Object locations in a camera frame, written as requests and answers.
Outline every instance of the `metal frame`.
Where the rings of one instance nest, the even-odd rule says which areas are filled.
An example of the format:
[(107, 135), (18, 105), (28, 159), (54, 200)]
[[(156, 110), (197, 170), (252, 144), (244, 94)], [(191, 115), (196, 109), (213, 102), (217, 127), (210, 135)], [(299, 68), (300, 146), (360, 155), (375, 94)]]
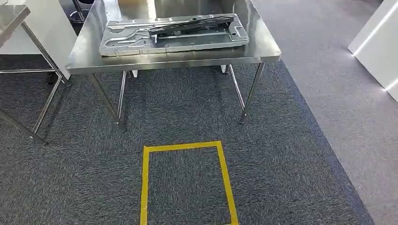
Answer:
[[(257, 71), (256, 74), (254, 76), (254, 80), (252, 83), (252, 87), (250, 88), (250, 92), (249, 92), (249, 96), (245, 101), (243, 100), (242, 94), (239, 90), (239, 86), (235, 77), (235, 73), (234, 73), (234, 69), (232, 68), (232, 65), (229, 64), (227, 65), (221, 65), (221, 70), (222, 73), (230, 73), (231, 77), (232, 77), (232, 81), (234, 83), (234, 87), (235, 87), (235, 91), (237, 93), (237, 97), (239, 99), (239, 103), (242, 109), (242, 114), (239, 120), (240, 124), (244, 124), (245, 123), (245, 119), (247, 117), (247, 114), (249, 112), (249, 108), (250, 108), (250, 104), (252, 102), (253, 99), (253, 95), (255, 93), (257, 84), (260, 81), (261, 75), (264, 71), (265, 68), (265, 63), (260, 63), (257, 67)], [(121, 115), (122, 115), (122, 106), (123, 106), (123, 97), (124, 97), (124, 88), (126, 86), (126, 77), (127, 74), (129, 74), (129, 78), (131, 78), (131, 73), (134, 73), (135, 75), (137, 74), (136, 71), (123, 71), (123, 77), (122, 77), (122, 85), (120, 87), (120, 95), (119, 95), (119, 102), (118, 102), (118, 106), (117, 106), (117, 111), (113, 108), (111, 102), (109, 101), (108, 97), (106, 96), (103, 88), (101, 87), (101, 84), (98, 82), (97, 77), (95, 76), (95, 74), (90, 74), (89, 78), (91, 83), (93, 83), (95, 90), (98, 92), (99, 97), (102, 99), (106, 109), (108, 110), (108, 112), (111, 114), (112, 118), (115, 120), (116, 124), (119, 125), (120, 129), (125, 131), (127, 130), (127, 128), (123, 125), (122, 121), (120, 120)]]
[(237, 97), (239, 99), (239, 103), (240, 103), (240, 106), (242, 108), (242, 114), (241, 114), (240, 120), (239, 120), (239, 123), (241, 123), (241, 124), (245, 123), (245, 119), (246, 119), (247, 113), (249, 112), (250, 104), (252, 103), (252, 98), (253, 98), (254, 92), (256, 90), (257, 84), (260, 81), (262, 72), (264, 71), (264, 67), (265, 67), (265, 63), (264, 62), (260, 63), (258, 65), (257, 71), (256, 71), (256, 75), (254, 76), (254, 80), (253, 80), (253, 83), (252, 83), (252, 87), (250, 88), (249, 97), (247, 98), (247, 101), (246, 101), (246, 104), (245, 104), (245, 102), (244, 102), (244, 100), (242, 98), (242, 94), (241, 94), (241, 92), (239, 90), (239, 86), (237, 84), (237, 80), (236, 80), (235, 73), (234, 73), (234, 70), (232, 68), (232, 65), (229, 64), (228, 67), (226, 67), (226, 65), (221, 65), (222, 73), (227, 73), (226, 68), (228, 68), (229, 73), (231, 74), (232, 81), (234, 83), (235, 90), (236, 90), (236, 93), (237, 93)]
[(13, 119), (10, 115), (8, 115), (5, 111), (0, 109), (0, 118), (3, 118), (5, 121), (10, 123), (11, 125), (14, 125), (16, 128), (20, 129), (22, 132), (24, 132), (27, 136), (30, 138), (34, 139), (36, 142), (40, 144), (45, 144), (46, 142), (40, 138), (37, 135), (38, 129), (40, 128), (41, 123), (43, 122), (43, 119), (48, 111), (48, 108), (50, 107), (50, 104), (54, 98), (55, 93), (57, 92), (57, 89), (60, 85), (61, 82), (63, 82), (67, 87), (69, 87), (71, 84), (68, 82), (66, 79), (65, 75), (62, 73), (62, 71), (59, 69), (59, 67), (55, 64), (54, 60), (51, 58), (51, 56), (48, 54), (48, 52), (45, 50), (43, 45), (40, 43), (40, 41), (37, 39), (37, 37), (33, 34), (32, 30), (28, 27), (28, 25), (25, 22), (21, 23), (22, 28), (25, 30), (25, 32), (28, 34), (30, 39), (33, 41), (33, 43), (36, 45), (36, 47), (40, 50), (41, 54), (43, 55), (44, 59), (50, 64), (50, 66), (53, 69), (16, 69), (16, 70), (2, 70), (0, 71), (0, 74), (16, 74), (16, 73), (37, 73), (37, 72), (55, 72), (58, 75), (57, 82), (55, 83), (53, 89), (51, 90), (50, 96), (48, 97), (44, 108), (42, 109), (38, 120), (36, 121), (36, 124), (33, 128), (33, 132), (30, 131), (26, 126), (18, 122), (17, 120)]
[(127, 130), (127, 128), (123, 125), (122, 121), (120, 120), (120, 117), (122, 115), (122, 105), (123, 105), (123, 96), (124, 96), (124, 86), (126, 84), (126, 75), (127, 71), (123, 71), (122, 86), (120, 88), (120, 96), (119, 96), (119, 104), (117, 107), (117, 112), (113, 108), (112, 103), (109, 101), (107, 95), (105, 94), (103, 88), (101, 87), (101, 84), (98, 82), (98, 79), (95, 76), (95, 74), (89, 75), (90, 81), (94, 85), (94, 88), (98, 92), (99, 97), (102, 99), (106, 109), (111, 114), (112, 118), (115, 120), (116, 124), (119, 125), (122, 131)]

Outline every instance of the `white wall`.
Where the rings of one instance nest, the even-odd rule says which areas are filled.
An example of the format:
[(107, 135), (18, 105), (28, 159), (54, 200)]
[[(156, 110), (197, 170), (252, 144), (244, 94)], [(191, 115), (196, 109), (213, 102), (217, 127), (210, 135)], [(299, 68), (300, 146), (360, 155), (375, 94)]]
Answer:
[[(31, 14), (25, 19), (41, 44), (67, 78), (65, 69), (76, 41), (76, 34), (58, 0), (8, 0), (7, 5), (27, 5)], [(0, 54), (40, 54), (23, 29), (18, 29), (0, 49)]]
[[(398, 0), (384, 0), (348, 47), (384, 88), (398, 79), (396, 7)], [(398, 101), (398, 84), (388, 92)]]

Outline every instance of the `metal stool leg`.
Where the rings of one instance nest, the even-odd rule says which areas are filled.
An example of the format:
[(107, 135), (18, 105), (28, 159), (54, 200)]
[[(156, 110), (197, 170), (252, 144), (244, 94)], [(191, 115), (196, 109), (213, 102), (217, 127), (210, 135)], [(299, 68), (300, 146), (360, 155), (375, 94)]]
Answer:
[(87, 15), (89, 13), (88, 9), (83, 9), (80, 7), (80, 4), (77, 0), (72, 0), (73, 5), (75, 5), (76, 11), (70, 14), (69, 18), (74, 23), (84, 23)]

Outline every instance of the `table leg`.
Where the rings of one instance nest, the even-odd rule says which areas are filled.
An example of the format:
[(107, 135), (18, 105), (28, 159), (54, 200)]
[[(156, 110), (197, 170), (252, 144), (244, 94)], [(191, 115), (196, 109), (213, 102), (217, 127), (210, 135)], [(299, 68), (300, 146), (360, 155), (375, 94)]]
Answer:
[(252, 102), (254, 92), (256, 91), (256, 87), (260, 81), (262, 72), (264, 71), (264, 67), (265, 67), (265, 63), (260, 63), (259, 66), (257, 67), (256, 75), (254, 77), (252, 87), (250, 88), (249, 97), (247, 98), (245, 109), (243, 110), (242, 115), (240, 117), (239, 122), (242, 124), (245, 123), (245, 118), (246, 118), (247, 113), (249, 112), (250, 103)]
[(242, 108), (242, 111), (243, 111), (243, 110), (245, 110), (245, 102), (243, 101), (242, 94), (240, 93), (239, 86), (238, 86), (237, 81), (236, 81), (234, 69), (232, 68), (231, 64), (228, 65), (228, 69), (229, 69), (229, 71), (231, 73), (232, 81), (234, 83), (235, 90), (237, 92), (237, 97), (239, 98), (240, 107)]
[(50, 96), (48, 96), (48, 98), (47, 98), (46, 104), (44, 105), (44, 108), (43, 108), (43, 110), (41, 111), (41, 113), (40, 113), (40, 115), (39, 115), (39, 117), (38, 117), (38, 120), (37, 120), (37, 122), (36, 122), (36, 124), (35, 124), (35, 127), (34, 127), (34, 129), (33, 129), (33, 132), (34, 132), (35, 134), (37, 133), (37, 131), (38, 131), (40, 125), (41, 125), (41, 122), (43, 121), (44, 116), (46, 115), (47, 110), (48, 110), (48, 108), (50, 107), (51, 101), (53, 100), (54, 95), (55, 95), (55, 93), (57, 92), (57, 89), (58, 89), (58, 86), (59, 86), (60, 83), (61, 83), (61, 80), (62, 80), (62, 78), (59, 76), (57, 82), (55, 83), (53, 89), (51, 90)]
[(7, 121), (9, 124), (14, 125), (16, 128), (20, 129), (22, 132), (24, 132), (27, 136), (30, 138), (34, 139), (40, 144), (45, 144), (46, 142), (41, 139), (39, 136), (31, 132), (27, 127), (22, 125), (20, 122), (12, 118), (10, 115), (8, 115), (6, 112), (0, 109), (0, 118), (3, 118), (5, 121)]
[(47, 61), (48, 64), (55, 70), (55, 73), (62, 78), (62, 82), (69, 87), (71, 84), (68, 82), (66, 79), (65, 75), (62, 73), (62, 71), (59, 69), (57, 64), (54, 62), (54, 60), (51, 58), (51, 56), (48, 54), (48, 52), (45, 50), (43, 45), (40, 43), (38, 38), (36, 37), (35, 34), (33, 34), (32, 30), (28, 27), (28, 25), (25, 22), (21, 23), (22, 28), (25, 30), (25, 32), (28, 34), (28, 36), (31, 38), (33, 43), (36, 45), (36, 47), (40, 50), (41, 54), (43, 55), (44, 59)]
[(117, 116), (122, 116), (124, 87), (126, 86), (127, 71), (123, 71), (122, 86), (120, 87), (119, 104), (117, 105)]
[(112, 104), (110, 103), (109, 99), (107, 98), (100, 83), (98, 82), (97, 78), (95, 77), (95, 74), (90, 74), (89, 77), (90, 77), (91, 83), (94, 85), (95, 90), (98, 92), (99, 96), (101, 97), (102, 101), (104, 102), (105, 107), (107, 108), (108, 112), (111, 114), (112, 118), (116, 121), (116, 124), (119, 125), (120, 129), (125, 131), (126, 127), (120, 121), (119, 116), (117, 115), (115, 109), (113, 108)]
[(221, 72), (225, 74), (227, 72), (227, 65), (221, 65)]

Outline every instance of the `yellow tape rectangle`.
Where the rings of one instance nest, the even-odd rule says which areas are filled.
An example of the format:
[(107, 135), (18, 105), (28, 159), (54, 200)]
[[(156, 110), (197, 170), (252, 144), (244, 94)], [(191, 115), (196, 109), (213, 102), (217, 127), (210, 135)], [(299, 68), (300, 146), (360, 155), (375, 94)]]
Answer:
[(232, 188), (230, 183), (230, 177), (228, 175), (227, 163), (225, 161), (224, 151), (222, 149), (221, 141), (215, 142), (201, 142), (201, 143), (190, 143), (190, 144), (176, 144), (176, 145), (163, 145), (146, 147), (144, 146), (143, 162), (142, 162), (142, 190), (141, 190), (141, 216), (140, 225), (148, 224), (148, 174), (149, 174), (149, 153), (158, 151), (173, 151), (173, 150), (184, 150), (184, 149), (197, 149), (216, 147), (218, 158), (220, 160), (222, 180), (224, 182), (225, 193), (227, 196), (228, 208), (231, 215), (231, 223), (229, 225), (239, 225), (237, 220), (237, 211), (235, 208), (234, 197), (232, 195)]

